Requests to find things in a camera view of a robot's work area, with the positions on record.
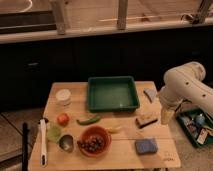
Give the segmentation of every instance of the dark floor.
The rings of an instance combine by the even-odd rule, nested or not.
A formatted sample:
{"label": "dark floor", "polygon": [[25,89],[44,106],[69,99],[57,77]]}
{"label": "dark floor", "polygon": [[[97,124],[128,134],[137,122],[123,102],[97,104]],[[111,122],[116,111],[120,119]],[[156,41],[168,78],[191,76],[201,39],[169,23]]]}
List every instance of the dark floor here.
{"label": "dark floor", "polygon": [[[27,109],[1,113],[0,115],[0,170],[21,170],[22,124],[26,122],[29,129],[28,149],[32,150],[38,131],[38,121],[42,117],[43,108]],[[213,146],[195,149],[179,124],[173,119],[170,129],[176,143],[182,167],[170,171],[212,171]]]}

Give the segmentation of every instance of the green pepper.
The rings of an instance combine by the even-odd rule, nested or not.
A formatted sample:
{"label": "green pepper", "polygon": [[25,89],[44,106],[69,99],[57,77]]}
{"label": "green pepper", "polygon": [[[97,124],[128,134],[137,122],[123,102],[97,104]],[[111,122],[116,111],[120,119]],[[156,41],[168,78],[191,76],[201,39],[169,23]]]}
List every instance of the green pepper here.
{"label": "green pepper", "polygon": [[95,115],[94,117],[85,121],[79,121],[78,119],[76,121],[79,125],[90,125],[92,123],[98,122],[100,119],[101,119],[100,115]]}

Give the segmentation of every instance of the red grapes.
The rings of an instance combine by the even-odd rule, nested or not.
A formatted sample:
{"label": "red grapes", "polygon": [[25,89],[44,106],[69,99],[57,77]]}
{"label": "red grapes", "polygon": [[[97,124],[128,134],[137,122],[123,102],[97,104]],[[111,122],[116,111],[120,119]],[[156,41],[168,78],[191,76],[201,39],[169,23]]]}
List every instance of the red grapes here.
{"label": "red grapes", "polygon": [[102,149],[105,145],[104,139],[101,136],[90,136],[86,140],[78,140],[78,146],[88,152],[96,152]]}

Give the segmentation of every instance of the red apple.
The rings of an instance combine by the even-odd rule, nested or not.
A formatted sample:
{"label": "red apple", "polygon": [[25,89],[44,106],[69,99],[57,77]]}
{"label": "red apple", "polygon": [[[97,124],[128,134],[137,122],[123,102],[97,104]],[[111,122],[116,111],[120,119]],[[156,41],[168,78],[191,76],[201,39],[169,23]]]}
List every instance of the red apple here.
{"label": "red apple", "polygon": [[66,113],[60,113],[57,117],[57,122],[61,126],[66,126],[69,122],[70,118]]}

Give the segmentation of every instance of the black wall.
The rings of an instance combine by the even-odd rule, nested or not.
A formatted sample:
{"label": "black wall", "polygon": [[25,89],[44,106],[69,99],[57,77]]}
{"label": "black wall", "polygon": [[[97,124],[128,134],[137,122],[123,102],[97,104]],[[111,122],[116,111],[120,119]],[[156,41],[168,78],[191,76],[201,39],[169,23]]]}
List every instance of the black wall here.
{"label": "black wall", "polygon": [[43,106],[56,81],[131,75],[158,89],[168,69],[201,62],[213,81],[213,27],[145,31],[0,45],[1,110]]}

